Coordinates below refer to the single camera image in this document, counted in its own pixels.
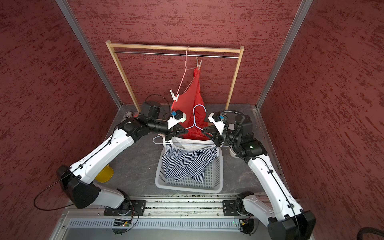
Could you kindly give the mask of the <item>light blue wire hanger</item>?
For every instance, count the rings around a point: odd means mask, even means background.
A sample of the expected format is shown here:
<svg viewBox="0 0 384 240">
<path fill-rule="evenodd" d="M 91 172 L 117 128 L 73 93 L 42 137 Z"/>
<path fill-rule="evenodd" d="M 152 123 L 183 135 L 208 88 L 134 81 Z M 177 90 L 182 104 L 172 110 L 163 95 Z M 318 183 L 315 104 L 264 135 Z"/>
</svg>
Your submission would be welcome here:
<svg viewBox="0 0 384 240">
<path fill-rule="evenodd" d="M 186 128 L 186 130 L 193 129 L 193 128 L 196 128 L 196 129 L 201 130 L 201 131 L 203 130 L 203 128 L 201 128 L 201 127 L 199 127 L 197 125 L 196 113 L 195 113 L 195 108 L 196 107 L 203 107 L 205 113 L 207 113 L 207 110 L 206 110 L 206 108 L 203 105 L 195 105 L 194 108 L 193 108 L 193 121 L 194 122 L 193 122 L 193 124 L 190 127 Z M 153 143 L 155 145 L 163 145 L 163 143 L 156 143 L 155 142 L 155 139 L 160 138 L 160 137 L 162 137 L 162 135 L 159 134 L 158 136 L 153 138 Z M 189 142 L 187 141 L 185 143 L 184 142 L 182 142 L 182 143 L 176 142 L 176 145 L 180 146 L 180 147 L 185 147 L 185 146 L 199 146 L 199 147 L 203 147 L 203 148 L 204 147 L 215 147 L 214 143 L 212 143 L 212 144 L 209 144 L 209 143 L 205 144 L 205 143 L 203 143 L 202 140 L 189 140 Z"/>
</svg>

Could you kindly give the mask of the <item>blue white striped tank top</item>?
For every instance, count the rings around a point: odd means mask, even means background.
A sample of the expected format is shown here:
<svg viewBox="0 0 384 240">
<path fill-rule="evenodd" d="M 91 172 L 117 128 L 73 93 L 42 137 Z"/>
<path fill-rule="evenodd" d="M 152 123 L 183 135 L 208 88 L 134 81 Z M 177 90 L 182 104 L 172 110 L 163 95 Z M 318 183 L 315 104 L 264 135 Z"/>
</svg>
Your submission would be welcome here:
<svg viewBox="0 0 384 240">
<path fill-rule="evenodd" d="M 172 138 L 163 141 L 165 152 L 163 153 L 162 165 L 166 178 L 176 182 L 191 177 L 193 181 L 202 183 L 205 171 L 209 164 L 219 156 L 218 147 L 185 146 L 180 147 L 176 142 L 189 142 L 189 139 Z"/>
</svg>

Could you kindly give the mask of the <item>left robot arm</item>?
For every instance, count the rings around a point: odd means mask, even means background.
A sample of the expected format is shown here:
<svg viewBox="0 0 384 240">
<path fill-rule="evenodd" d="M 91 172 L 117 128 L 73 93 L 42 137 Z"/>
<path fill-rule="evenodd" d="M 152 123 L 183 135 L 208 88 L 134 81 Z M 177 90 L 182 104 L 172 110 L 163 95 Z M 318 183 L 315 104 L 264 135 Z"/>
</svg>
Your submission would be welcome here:
<svg viewBox="0 0 384 240">
<path fill-rule="evenodd" d="M 142 110 L 118 124 L 112 135 L 91 153 L 70 167 L 57 170 L 63 192 L 78 209 L 91 205 L 104 206 L 118 215 L 132 211 L 130 197 L 122 190 L 104 188 L 94 183 L 97 175 L 122 151 L 148 134 L 162 134 L 166 139 L 186 134 L 181 125 L 187 115 L 180 110 L 170 111 L 170 117 L 160 120 L 161 106 L 153 101 L 144 102 Z"/>
</svg>

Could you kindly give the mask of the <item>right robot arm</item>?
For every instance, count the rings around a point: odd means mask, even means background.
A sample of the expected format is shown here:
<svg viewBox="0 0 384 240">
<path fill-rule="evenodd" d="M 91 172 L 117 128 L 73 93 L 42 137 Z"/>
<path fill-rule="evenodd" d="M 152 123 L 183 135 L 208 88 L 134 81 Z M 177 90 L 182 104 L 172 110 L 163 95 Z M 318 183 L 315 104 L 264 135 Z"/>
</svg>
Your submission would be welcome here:
<svg viewBox="0 0 384 240">
<path fill-rule="evenodd" d="M 294 199 L 275 171 L 263 144 L 254 138 L 249 116 L 238 111 L 211 113 L 211 126 L 202 133 L 217 147 L 227 144 L 237 158 L 244 160 L 262 185 L 271 205 L 252 193 L 238 195 L 238 212 L 250 214 L 263 223 L 272 240 L 309 240 L 316 224 L 311 211 L 305 211 Z"/>
</svg>

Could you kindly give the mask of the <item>red tank top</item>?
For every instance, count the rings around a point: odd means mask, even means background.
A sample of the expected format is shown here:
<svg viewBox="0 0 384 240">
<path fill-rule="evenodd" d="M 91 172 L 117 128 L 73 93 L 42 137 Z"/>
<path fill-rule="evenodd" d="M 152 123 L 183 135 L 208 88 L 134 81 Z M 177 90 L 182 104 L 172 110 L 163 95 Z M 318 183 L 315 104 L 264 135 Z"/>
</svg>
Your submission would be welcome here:
<svg viewBox="0 0 384 240">
<path fill-rule="evenodd" d="M 208 127 L 209 124 L 205 122 L 207 111 L 201 96 L 200 73 L 201 70 L 194 69 L 193 80 L 187 90 L 179 96 L 178 101 L 173 103 L 172 109 L 180 110 L 187 116 L 187 120 L 181 125 L 188 130 L 188 133 L 181 135 L 181 138 L 207 141 L 209 138 L 202 133 L 202 129 Z"/>
</svg>

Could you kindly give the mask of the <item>white plastic tub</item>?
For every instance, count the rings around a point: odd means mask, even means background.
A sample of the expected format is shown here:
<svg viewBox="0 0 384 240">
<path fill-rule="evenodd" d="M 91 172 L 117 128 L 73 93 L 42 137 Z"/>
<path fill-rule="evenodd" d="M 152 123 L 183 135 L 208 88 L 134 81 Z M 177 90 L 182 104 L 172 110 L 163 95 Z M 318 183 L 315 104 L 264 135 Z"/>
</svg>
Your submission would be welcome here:
<svg viewBox="0 0 384 240">
<path fill-rule="evenodd" d="M 229 151 L 230 151 L 230 155 L 231 155 L 233 158 L 235 158 L 235 159 L 240 159 L 240 157 L 237 155 L 237 153 L 236 153 L 234 150 L 232 150 L 232 149 L 230 148 Z"/>
</svg>

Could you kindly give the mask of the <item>white clothespin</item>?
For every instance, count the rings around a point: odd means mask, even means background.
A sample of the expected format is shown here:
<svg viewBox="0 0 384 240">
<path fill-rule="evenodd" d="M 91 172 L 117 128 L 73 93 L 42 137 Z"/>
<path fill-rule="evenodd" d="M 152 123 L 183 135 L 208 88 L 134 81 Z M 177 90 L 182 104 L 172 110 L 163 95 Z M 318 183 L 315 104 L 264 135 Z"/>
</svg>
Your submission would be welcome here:
<svg viewBox="0 0 384 240">
<path fill-rule="evenodd" d="M 173 101 L 176 103 L 178 101 L 180 95 L 179 94 L 175 95 L 173 90 L 170 90 L 170 93 L 171 93 Z"/>
</svg>

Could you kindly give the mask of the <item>white perforated laundry basket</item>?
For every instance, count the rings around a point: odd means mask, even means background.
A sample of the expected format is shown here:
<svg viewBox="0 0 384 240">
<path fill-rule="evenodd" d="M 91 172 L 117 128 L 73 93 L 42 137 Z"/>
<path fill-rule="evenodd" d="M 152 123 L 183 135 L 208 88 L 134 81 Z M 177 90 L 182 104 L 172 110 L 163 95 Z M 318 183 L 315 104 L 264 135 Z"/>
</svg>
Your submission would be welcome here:
<svg viewBox="0 0 384 240">
<path fill-rule="evenodd" d="M 155 184 L 160 189 L 218 194 L 223 189 L 222 150 L 210 141 L 163 143 Z"/>
</svg>

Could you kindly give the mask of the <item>yellow pencil cup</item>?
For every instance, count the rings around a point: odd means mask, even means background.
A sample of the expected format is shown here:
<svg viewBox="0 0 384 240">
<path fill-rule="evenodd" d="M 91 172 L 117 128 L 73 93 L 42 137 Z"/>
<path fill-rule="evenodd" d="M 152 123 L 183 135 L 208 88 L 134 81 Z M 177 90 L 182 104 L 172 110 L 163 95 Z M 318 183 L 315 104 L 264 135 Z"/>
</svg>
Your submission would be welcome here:
<svg viewBox="0 0 384 240">
<path fill-rule="evenodd" d="M 106 165 L 95 177 L 95 180 L 99 183 L 106 183 L 113 177 L 113 175 L 114 170 L 109 165 Z"/>
</svg>

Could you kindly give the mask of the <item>wooden clothes rack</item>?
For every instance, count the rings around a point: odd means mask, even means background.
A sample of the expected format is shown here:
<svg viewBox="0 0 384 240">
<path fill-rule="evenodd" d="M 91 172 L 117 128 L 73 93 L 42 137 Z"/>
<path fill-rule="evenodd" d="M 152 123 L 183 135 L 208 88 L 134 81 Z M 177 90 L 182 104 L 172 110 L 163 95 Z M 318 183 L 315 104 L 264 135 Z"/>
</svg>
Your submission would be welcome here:
<svg viewBox="0 0 384 240">
<path fill-rule="evenodd" d="M 237 57 L 233 56 L 208 56 L 208 55 L 191 55 L 192 57 L 196 58 L 223 58 L 223 59 L 236 59 L 237 64 L 235 67 L 233 79 L 231 81 L 231 86 L 228 94 L 228 99 L 226 102 L 225 109 L 227 110 L 230 106 L 233 91 L 235 88 L 235 84 L 237 81 L 238 73 L 240 70 L 240 65 L 242 62 L 242 58 L 244 55 L 245 47 L 241 46 L 238 49 L 234 48 L 210 48 L 210 47 L 183 47 L 183 46 L 163 46 L 163 45 L 142 45 L 142 44 L 119 44 L 119 43 L 112 43 L 111 41 L 106 41 L 106 46 L 111 54 L 111 57 L 118 69 L 118 72 L 126 86 L 126 89 L 129 92 L 129 95 L 134 103 L 134 106 L 136 107 L 137 111 L 140 111 L 141 108 L 139 106 L 139 102 L 137 101 L 137 98 L 134 94 L 134 91 L 132 89 L 132 86 L 128 80 L 128 77 L 123 69 L 123 66 L 119 60 L 118 57 L 118 51 L 116 51 L 116 48 L 118 49 L 133 49 L 133 50 L 164 50 L 164 51 L 176 51 L 176 52 L 184 52 L 185 54 L 183 55 L 185 58 L 188 58 L 190 55 L 188 54 L 189 52 L 204 52 L 204 53 L 226 53 L 226 54 L 238 54 Z"/>
</svg>

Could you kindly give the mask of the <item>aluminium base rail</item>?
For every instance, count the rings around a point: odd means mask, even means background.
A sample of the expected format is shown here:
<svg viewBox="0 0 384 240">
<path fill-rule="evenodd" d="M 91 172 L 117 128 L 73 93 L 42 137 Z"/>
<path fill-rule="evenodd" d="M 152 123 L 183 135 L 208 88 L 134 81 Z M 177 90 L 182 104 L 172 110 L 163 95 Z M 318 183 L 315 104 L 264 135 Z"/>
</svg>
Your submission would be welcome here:
<svg viewBox="0 0 384 240">
<path fill-rule="evenodd" d="M 266 227 L 256 223 L 252 235 L 241 232 L 240 217 L 225 216 L 223 201 L 235 194 L 134 196 L 145 201 L 128 227 L 116 226 L 117 216 L 102 207 L 64 211 L 51 240 L 268 240 Z"/>
</svg>

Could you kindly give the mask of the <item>aluminium corner post right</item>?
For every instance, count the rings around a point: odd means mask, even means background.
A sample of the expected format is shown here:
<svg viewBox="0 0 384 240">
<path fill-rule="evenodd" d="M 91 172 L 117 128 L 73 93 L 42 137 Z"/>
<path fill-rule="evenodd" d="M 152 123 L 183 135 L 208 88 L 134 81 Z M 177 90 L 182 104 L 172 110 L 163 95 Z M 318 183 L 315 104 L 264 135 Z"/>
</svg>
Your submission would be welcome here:
<svg viewBox="0 0 384 240">
<path fill-rule="evenodd" d="M 272 67 L 272 70 L 270 72 L 270 75 L 268 77 L 268 80 L 263 88 L 263 91 L 256 103 L 256 110 L 257 111 L 260 111 L 264 102 L 265 102 L 265 99 L 280 71 L 280 68 L 282 67 L 284 61 L 285 61 L 285 58 L 287 56 L 287 54 L 289 53 L 290 51 L 290 48 L 303 24 L 303 21 L 305 20 L 305 17 L 311 7 L 313 3 L 313 0 L 302 0 L 301 1 L 301 4 L 299 5 L 299 8 L 298 8 L 298 11 L 294 17 L 294 20 L 290 26 L 290 29 L 286 35 L 286 38 L 283 42 L 283 45 L 279 51 L 279 54 L 277 56 L 277 59 Z"/>
</svg>

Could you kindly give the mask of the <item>aluminium corner post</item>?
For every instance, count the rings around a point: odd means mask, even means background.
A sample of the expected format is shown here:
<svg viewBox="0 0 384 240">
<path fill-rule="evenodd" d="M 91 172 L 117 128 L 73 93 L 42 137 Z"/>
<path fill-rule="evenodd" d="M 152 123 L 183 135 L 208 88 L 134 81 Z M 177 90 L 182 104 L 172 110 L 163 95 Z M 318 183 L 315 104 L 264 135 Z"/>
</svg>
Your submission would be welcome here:
<svg viewBox="0 0 384 240">
<path fill-rule="evenodd" d="M 108 93 L 112 97 L 113 101 L 115 102 L 118 109 L 122 107 L 122 101 L 120 97 L 118 96 L 115 88 L 113 87 L 110 79 L 107 76 L 107 73 L 105 72 L 102 64 L 100 63 L 97 55 L 95 54 L 94 50 L 92 49 L 84 31 L 82 30 L 78 20 L 76 19 L 68 1 L 65 0 L 56 0 L 56 3 L 58 7 L 60 8 L 62 14 L 64 15 L 65 19 L 67 20 L 68 24 L 70 25 L 72 31 L 74 32 L 75 36 L 77 37 L 78 41 L 80 42 L 81 46 L 83 47 L 85 53 L 87 54 L 89 60 L 91 61 L 94 69 L 98 73 L 99 77 L 101 78 L 104 86 L 106 87 Z"/>
<path fill-rule="evenodd" d="M 256 110 L 257 111 L 260 111 L 264 102 L 265 102 L 265 99 L 280 71 L 280 68 L 282 67 L 284 61 L 285 61 L 285 58 L 287 56 L 287 54 L 289 53 L 290 51 L 290 48 L 303 24 L 303 21 L 305 20 L 305 17 L 311 7 L 313 3 L 313 0 L 302 0 L 301 1 L 301 4 L 299 5 L 299 8 L 298 8 L 298 11 L 294 17 L 294 20 L 290 26 L 290 29 L 286 35 L 286 38 L 283 42 L 283 45 L 279 51 L 279 54 L 277 56 L 277 59 L 272 67 L 272 70 L 270 72 L 270 75 L 268 77 L 268 80 L 263 88 L 263 91 L 256 103 Z"/>
</svg>

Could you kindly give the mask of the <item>aluminium corner post left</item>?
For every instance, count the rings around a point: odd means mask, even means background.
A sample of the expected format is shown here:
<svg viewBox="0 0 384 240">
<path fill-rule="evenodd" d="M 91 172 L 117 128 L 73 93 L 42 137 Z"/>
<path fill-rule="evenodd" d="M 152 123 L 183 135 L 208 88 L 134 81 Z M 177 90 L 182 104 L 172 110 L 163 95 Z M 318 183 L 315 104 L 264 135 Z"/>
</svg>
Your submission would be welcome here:
<svg viewBox="0 0 384 240">
<path fill-rule="evenodd" d="M 68 24 L 70 25 L 72 31 L 74 32 L 75 36 L 77 37 L 78 41 L 80 42 L 81 46 L 83 47 L 85 53 L 87 54 L 89 60 L 91 61 L 94 69 L 98 73 L 99 77 L 101 78 L 104 86 L 106 87 L 108 93 L 112 97 L 113 101 L 115 102 L 118 109 L 122 107 L 122 101 L 120 97 L 118 96 L 115 88 L 113 87 L 110 79 L 107 76 L 107 73 L 105 72 L 102 64 L 100 63 L 97 55 L 95 54 L 94 50 L 92 49 L 84 31 L 82 30 L 78 20 L 76 19 L 68 1 L 65 0 L 56 0 L 56 3 L 58 7 L 60 8 L 62 14 L 64 15 L 65 19 L 67 20 Z"/>
</svg>

